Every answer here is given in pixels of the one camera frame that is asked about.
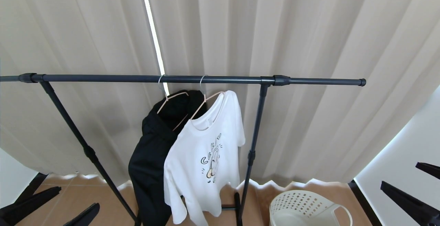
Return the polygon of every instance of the graphic print on shirt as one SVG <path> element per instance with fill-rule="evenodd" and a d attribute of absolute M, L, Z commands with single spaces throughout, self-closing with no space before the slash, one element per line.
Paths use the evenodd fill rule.
<path fill-rule="evenodd" d="M 209 170 L 206 173 L 206 177 L 209 179 L 208 183 L 211 183 L 211 178 L 213 183 L 216 182 L 216 173 L 218 170 L 218 162 L 220 159 L 219 149 L 223 148 L 223 145 L 220 144 L 220 137 L 221 137 L 221 133 L 217 136 L 214 143 L 211 143 L 211 152 L 208 153 L 208 156 L 203 157 L 200 160 L 200 163 L 203 165 L 209 163 Z"/>

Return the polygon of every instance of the white wall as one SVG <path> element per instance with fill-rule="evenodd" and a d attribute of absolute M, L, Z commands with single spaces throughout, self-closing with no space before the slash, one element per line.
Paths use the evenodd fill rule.
<path fill-rule="evenodd" d="M 37 173 L 0 149 L 0 208 L 14 203 Z"/>
<path fill-rule="evenodd" d="M 440 180 L 415 168 L 440 166 L 440 87 L 355 181 L 385 226 L 418 226 L 380 190 L 381 181 L 440 210 Z"/>

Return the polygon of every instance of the black garment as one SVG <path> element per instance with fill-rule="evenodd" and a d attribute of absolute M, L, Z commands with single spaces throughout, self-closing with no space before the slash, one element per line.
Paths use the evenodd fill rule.
<path fill-rule="evenodd" d="M 189 96 L 182 94 L 169 99 L 157 115 L 164 98 L 143 119 L 142 137 L 130 159 L 129 174 L 143 225 L 163 226 L 171 216 L 171 208 L 164 201 L 165 158 L 177 135 L 203 102 L 203 94 L 198 90 L 181 90 L 177 93 L 181 92 L 187 92 Z M 206 104 L 194 118 L 199 118 L 205 112 Z"/>

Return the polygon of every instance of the curtain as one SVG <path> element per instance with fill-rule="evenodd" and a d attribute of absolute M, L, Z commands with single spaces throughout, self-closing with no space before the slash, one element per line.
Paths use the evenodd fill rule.
<path fill-rule="evenodd" d="M 168 74 L 367 79 L 269 88 L 251 178 L 279 185 L 350 181 L 427 100 L 440 83 L 435 2 L 150 0 Z M 206 88 L 239 97 L 243 176 L 259 87 Z"/>
<path fill-rule="evenodd" d="M 0 73 L 158 75 L 143 0 L 0 0 Z M 53 82 L 117 185 L 141 121 L 163 98 L 156 84 Z M 39 84 L 2 82 L 0 147 L 42 172 L 96 173 Z"/>
<path fill-rule="evenodd" d="M 440 84 L 440 0 L 149 0 L 169 75 L 367 79 L 270 87 L 251 178 L 350 181 Z M 0 0 L 0 73 L 158 75 L 143 0 Z M 53 82 L 116 184 L 128 179 L 156 84 Z M 170 92 L 198 84 L 170 84 Z M 258 85 L 242 109 L 244 177 Z M 0 85 L 0 145 L 43 172 L 95 173 L 38 84 Z"/>

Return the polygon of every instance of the white plastic basket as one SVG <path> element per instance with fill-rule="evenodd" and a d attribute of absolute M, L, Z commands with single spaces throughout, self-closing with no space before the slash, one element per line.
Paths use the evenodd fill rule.
<path fill-rule="evenodd" d="M 352 215 L 344 206 L 316 193 L 303 190 L 287 191 L 276 196 L 271 202 L 271 226 L 340 226 L 334 214 L 339 207 L 347 212 L 352 226 Z"/>

